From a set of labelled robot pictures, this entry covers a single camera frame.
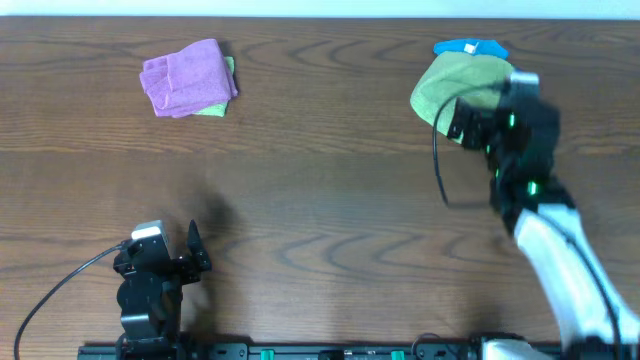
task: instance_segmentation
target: green connector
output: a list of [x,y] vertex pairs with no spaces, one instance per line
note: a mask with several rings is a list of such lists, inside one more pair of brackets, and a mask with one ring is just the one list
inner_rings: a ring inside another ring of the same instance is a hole
[[391,360],[404,360],[404,351],[392,351]]
[[273,350],[260,351],[260,360],[273,360],[276,357],[276,353]]
[[527,185],[527,192],[530,196],[537,194],[539,190],[540,186],[538,186],[538,184],[533,181],[529,181],[529,184]]

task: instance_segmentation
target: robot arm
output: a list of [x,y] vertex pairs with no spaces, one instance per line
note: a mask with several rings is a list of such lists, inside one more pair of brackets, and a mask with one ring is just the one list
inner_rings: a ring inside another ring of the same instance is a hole
[[[565,354],[590,352],[585,344],[594,342],[604,347],[638,344],[640,320],[591,250],[571,196],[551,175],[560,135],[558,110],[538,98],[535,74],[515,73],[504,89],[496,110],[458,99],[447,137],[463,136],[465,149],[485,152],[495,173],[491,205],[538,275]],[[513,358],[522,350],[516,343],[488,341],[483,354]]]
[[[514,237],[547,295],[564,349],[590,337],[613,344],[615,327],[623,344],[638,343],[640,321],[591,250],[576,209],[564,204],[540,204],[537,213],[523,209]],[[617,324],[608,315],[607,301]]]

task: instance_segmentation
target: folded towel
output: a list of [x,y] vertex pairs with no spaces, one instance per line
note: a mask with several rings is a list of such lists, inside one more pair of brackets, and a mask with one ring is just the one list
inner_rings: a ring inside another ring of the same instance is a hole
[[[227,61],[227,66],[229,67],[229,70],[231,71],[231,74],[233,75],[233,72],[235,70],[235,63],[233,62],[233,58],[231,56],[225,56],[224,59]],[[212,105],[212,106],[209,106],[206,109],[202,109],[202,110],[194,113],[194,115],[220,116],[220,117],[223,117],[224,113],[227,111],[227,104],[229,104],[229,102],[223,102],[222,104]]]
[[[411,107],[424,121],[433,125],[438,108],[451,95],[478,85],[503,81],[513,72],[507,61],[491,55],[472,56],[463,52],[444,52],[436,57],[429,69],[422,75],[411,94]],[[475,107],[495,109],[500,94],[495,91],[477,91],[462,96]],[[440,114],[438,131],[449,132],[455,101],[451,101]],[[462,136],[454,139],[462,141]]]
[[238,95],[233,76],[214,39],[147,60],[140,82],[156,116],[183,117]]

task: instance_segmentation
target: wooden table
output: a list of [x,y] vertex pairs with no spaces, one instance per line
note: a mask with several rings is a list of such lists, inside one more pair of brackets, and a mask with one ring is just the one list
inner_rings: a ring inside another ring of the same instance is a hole
[[[85,260],[163,219],[196,219],[214,271],[185,329],[258,342],[411,342],[508,330],[558,338],[526,259],[487,205],[478,154],[409,106],[438,41],[497,39],[562,112],[557,172],[618,290],[640,312],[640,24],[587,21],[3,18],[0,357]],[[224,118],[156,118],[142,61],[216,38],[240,96]],[[112,256],[64,286],[24,359],[122,332]]]

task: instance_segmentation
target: blue object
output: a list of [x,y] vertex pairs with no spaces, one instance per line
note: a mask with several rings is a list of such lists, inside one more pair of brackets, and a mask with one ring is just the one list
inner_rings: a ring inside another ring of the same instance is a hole
[[493,55],[503,60],[507,59],[509,52],[495,40],[480,39],[456,39],[443,41],[433,47],[433,52],[440,55],[445,51],[466,52],[471,55]]

